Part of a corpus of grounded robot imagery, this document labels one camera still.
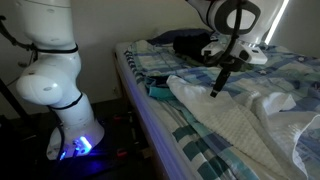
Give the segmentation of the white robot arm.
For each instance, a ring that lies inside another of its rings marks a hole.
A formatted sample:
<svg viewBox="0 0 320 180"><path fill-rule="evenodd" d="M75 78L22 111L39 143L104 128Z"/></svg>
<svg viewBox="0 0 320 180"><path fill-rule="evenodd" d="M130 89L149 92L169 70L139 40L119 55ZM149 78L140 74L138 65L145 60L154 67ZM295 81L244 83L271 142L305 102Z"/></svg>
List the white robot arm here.
<svg viewBox="0 0 320 180"><path fill-rule="evenodd" d="M216 45L215 54L237 62L264 64L258 48L272 27L284 0L185 0L209 28L232 37L227 47ZM55 112L62 125L51 134L50 160L85 156L98 145L104 129L94 118L88 97L76 86L81 70L73 36L70 0L15 0L29 44L18 42L6 28L1 34L13 45L37 53L36 61L19 77L20 96Z"/></svg>

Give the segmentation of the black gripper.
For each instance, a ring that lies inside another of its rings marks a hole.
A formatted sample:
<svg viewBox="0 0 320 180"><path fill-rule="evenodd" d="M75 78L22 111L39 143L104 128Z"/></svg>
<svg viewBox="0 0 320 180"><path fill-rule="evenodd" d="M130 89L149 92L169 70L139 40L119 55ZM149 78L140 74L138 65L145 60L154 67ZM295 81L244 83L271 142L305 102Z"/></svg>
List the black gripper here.
<svg viewBox="0 0 320 180"><path fill-rule="evenodd" d="M228 55L225 60L222 60L223 54L223 51L217 53L213 63L214 66L221 67L222 70L220 71L210 93L212 97L216 97L218 93L223 89L231 72L244 72L250 68L250 66L247 65L244 61L231 55Z"/></svg>

